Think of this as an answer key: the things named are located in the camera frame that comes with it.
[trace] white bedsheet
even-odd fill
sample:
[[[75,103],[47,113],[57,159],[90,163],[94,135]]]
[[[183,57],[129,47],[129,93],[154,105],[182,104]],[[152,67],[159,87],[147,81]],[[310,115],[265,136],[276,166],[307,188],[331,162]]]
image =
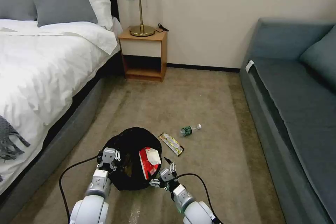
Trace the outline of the white bedsheet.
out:
[[[49,128],[72,97],[117,51],[115,35],[88,22],[0,20],[0,115],[30,143],[15,160],[0,159],[0,194],[41,151]]]

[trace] gray pillow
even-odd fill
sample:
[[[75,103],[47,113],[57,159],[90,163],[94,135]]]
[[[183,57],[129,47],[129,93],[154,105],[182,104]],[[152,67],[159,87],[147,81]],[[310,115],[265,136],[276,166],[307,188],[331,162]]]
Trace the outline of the gray pillow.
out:
[[[87,21],[97,23],[89,0],[34,0],[37,26]]]
[[[33,0],[0,0],[0,19],[36,20]]]
[[[319,42],[309,47],[300,61],[314,69],[336,89],[336,26]]]

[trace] gray bed frame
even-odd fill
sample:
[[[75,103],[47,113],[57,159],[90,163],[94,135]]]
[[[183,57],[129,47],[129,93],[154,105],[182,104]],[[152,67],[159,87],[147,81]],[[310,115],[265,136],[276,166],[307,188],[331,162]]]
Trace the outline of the gray bed frame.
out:
[[[117,0],[111,0],[111,13],[112,16],[119,19]],[[27,171],[5,200],[0,202],[1,224],[10,223],[87,132],[96,114],[103,86],[104,79],[101,78],[62,129],[42,151],[42,155],[36,163]]]

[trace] brass lamp base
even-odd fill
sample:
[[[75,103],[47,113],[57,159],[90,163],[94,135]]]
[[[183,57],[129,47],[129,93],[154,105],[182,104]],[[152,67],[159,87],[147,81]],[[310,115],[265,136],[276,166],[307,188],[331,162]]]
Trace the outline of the brass lamp base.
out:
[[[151,26],[143,26],[143,31],[141,31],[140,26],[132,26],[129,32],[133,36],[148,37],[155,33],[155,29]]]

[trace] gray blanket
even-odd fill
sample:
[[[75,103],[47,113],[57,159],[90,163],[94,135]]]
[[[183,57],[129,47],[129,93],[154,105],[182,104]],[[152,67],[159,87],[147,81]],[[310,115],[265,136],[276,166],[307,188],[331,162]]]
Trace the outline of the gray blanket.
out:
[[[20,148],[10,140],[10,135],[16,136],[26,147],[30,146],[30,143],[28,143],[5,118],[0,116],[0,159],[16,159],[19,155],[24,153],[24,151],[20,150]]]

